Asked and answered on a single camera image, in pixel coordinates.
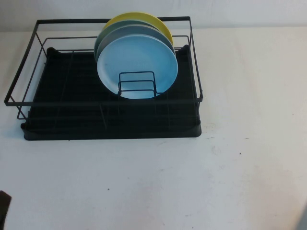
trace white wall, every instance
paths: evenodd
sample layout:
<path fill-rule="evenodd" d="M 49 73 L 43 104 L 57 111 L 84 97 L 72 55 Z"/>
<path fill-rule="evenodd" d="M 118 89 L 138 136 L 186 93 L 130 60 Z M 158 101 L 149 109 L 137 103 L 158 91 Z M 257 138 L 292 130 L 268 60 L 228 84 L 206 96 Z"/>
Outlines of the white wall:
<path fill-rule="evenodd" d="M 0 0 L 0 31 L 32 30 L 37 19 L 111 18 L 128 11 L 188 15 L 196 27 L 307 24 L 307 0 Z"/>

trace white table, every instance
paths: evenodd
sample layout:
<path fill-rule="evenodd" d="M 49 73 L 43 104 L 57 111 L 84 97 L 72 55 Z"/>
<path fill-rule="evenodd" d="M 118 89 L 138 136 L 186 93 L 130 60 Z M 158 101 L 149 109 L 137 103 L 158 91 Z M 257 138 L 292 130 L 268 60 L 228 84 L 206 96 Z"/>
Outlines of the white table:
<path fill-rule="evenodd" d="M 199 138 L 36 141 L 4 97 L 31 33 L 0 33 L 6 230 L 289 230 L 307 202 L 307 28 L 194 30 Z"/>

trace dark object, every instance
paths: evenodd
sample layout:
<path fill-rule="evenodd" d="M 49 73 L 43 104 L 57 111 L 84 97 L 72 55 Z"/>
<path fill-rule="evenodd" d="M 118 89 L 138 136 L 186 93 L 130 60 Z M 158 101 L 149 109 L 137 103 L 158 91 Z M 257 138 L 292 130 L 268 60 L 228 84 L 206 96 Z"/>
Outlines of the dark object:
<path fill-rule="evenodd" d="M 11 197 L 4 191 L 0 191 L 0 230 L 4 229 L 6 214 L 11 203 Z"/>
<path fill-rule="evenodd" d="M 190 24 L 190 37 L 173 36 L 187 39 L 187 45 L 175 47 L 178 75 L 174 84 L 165 93 L 152 99 L 134 100 L 120 97 L 120 84 L 123 81 L 119 83 L 118 95 L 111 93 L 102 84 L 97 74 L 92 50 L 55 50 L 50 47 L 46 51 L 44 44 L 48 39 L 67 39 L 67 37 L 46 38 L 41 43 L 36 33 L 39 24 L 106 23 L 109 19 L 37 21 L 24 58 L 4 101 L 7 106 L 16 106 L 19 110 L 17 118 L 25 120 L 21 124 L 24 138 L 27 140 L 56 140 L 198 137 L 201 134 L 199 106 L 202 101 L 202 89 L 190 17 L 160 19 L 162 21 L 189 21 Z M 44 71 L 33 101 L 24 101 L 32 81 L 31 77 L 23 100 L 16 102 L 12 98 L 12 91 L 35 36 L 41 44 L 41 49 L 33 74 L 42 52 L 47 58 Z M 191 50 L 194 54 L 199 97 L 196 93 Z M 22 112 L 22 106 L 31 107 L 28 116 Z"/>

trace teal plate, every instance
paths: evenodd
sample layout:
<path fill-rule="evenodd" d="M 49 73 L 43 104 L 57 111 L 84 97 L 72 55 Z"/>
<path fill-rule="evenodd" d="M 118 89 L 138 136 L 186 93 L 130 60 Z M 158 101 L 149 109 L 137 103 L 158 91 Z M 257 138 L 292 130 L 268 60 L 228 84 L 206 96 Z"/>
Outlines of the teal plate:
<path fill-rule="evenodd" d="M 100 34 L 98 35 L 98 37 L 96 38 L 95 41 L 95 45 L 94 45 L 94 56 L 95 56 L 95 60 L 98 60 L 98 57 L 96 56 L 97 53 L 97 49 L 98 46 L 100 44 L 100 42 L 102 41 L 102 39 L 104 39 L 105 36 L 107 36 L 110 32 L 125 26 L 125 25 L 131 25 L 131 24 L 139 24 L 139 25 L 147 25 L 150 26 L 152 28 L 155 28 L 153 25 L 147 23 L 147 22 L 143 22 L 143 21 L 139 21 L 139 20 L 123 20 L 123 21 L 119 21 L 116 23 L 113 23 L 111 25 L 109 25 L 107 28 L 103 29 Z"/>

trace white surface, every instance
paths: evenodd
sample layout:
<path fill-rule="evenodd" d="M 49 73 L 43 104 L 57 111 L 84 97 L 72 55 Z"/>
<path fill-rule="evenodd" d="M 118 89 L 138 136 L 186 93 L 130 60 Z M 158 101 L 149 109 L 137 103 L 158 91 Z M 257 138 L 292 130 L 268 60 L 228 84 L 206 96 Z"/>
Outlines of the white surface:
<path fill-rule="evenodd" d="M 199 138 L 29 142 L 0 103 L 6 230 L 295 227 L 307 202 L 307 28 L 194 33 Z M 1 101 L 29 36 L 0 33 Z"/>
<path fill-rule="evenodd" d="M 129 11 L 191 16 L 198 27 L 306 25 L 306 0 L 1 0 L 0 31 L 30 31 L 37 19 L 112 18 Z"/>

